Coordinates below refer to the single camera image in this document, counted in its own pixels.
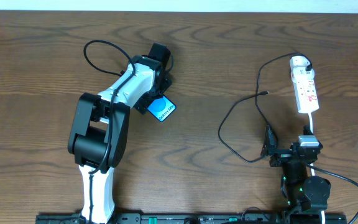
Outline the blue Galaxy smartphone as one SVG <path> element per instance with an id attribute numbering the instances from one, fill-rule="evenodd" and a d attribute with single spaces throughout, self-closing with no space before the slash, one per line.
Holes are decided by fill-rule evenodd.
<path id="1" fill-rule="evenodd" d="M 164 122 L 176 110 L 176 108 L 176 105 L 163 95 L 161 98 L 153 100 L 147 110 L 158 121 Z"/>

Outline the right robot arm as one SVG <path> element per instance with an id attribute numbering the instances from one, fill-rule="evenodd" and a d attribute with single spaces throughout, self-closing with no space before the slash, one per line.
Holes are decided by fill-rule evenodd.
<path id="1" fill-rule="evenodd" d="M 282 212 L 284 223 L 326 223 L 324 211 L 328 208 L 331 183 L 307 171 L 322 148 L 310 128 L 305 126 L 296 142 L 288 149 L 279 149 L 273 129 L 266 126 L 260 155 L 270 158 L 271 167 L 282 168 L 281 191 L 288 202 L 288 208 Z"/>

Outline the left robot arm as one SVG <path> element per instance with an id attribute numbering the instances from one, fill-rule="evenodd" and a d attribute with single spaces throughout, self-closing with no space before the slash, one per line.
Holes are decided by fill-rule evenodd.
<path id="1" fill-rule="evenodd" d="M 68 140 L 83 177 L 82 223 L 108 223 L 115 211 L 114 169 L 127 145 L 131 109 L 165 121 L 176 105 L 165 96 L 172 84 L 167 46 L 154 43 L 147 55 L 128 57 L 127 68 L 108 89 L 80 96 Z"/>

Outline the white USB charger plug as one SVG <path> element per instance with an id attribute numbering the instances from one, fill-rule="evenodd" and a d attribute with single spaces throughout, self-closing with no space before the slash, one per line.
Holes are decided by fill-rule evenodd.
<path id="1" fill-rule="evenodd" d="M 311 62 L 304 56 L 294 56 L 290 59 L 291 80 L 293 83 L 313 80 L 315 72 Z"/>

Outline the white power strip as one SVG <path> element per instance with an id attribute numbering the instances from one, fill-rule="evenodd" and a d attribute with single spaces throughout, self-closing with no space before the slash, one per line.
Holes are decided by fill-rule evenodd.
<path id="1" fill-rule="evenodd" d="M 297 110 L 301 114 L 312 113 L 319 109 L 314 79 L 293 83 Z"/>

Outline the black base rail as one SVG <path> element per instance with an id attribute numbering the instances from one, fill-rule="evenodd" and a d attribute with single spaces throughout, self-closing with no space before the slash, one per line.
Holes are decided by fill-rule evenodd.
<path id="1" fill-rule="evenodd" d="M 159 215 L 139 213 L 118 213 L 109 223 L 115 224 L 218 224 L 218 223 L 319 223 L 318 215 L 292 215 L 289 220 L 285 220 L 278 214 L 268 213 L 246 213 L 245 215 Z M 79 214 L 73 215 L 37 215 L 36 224 L 79 224 L 86 223 L 86 220 Z"/>

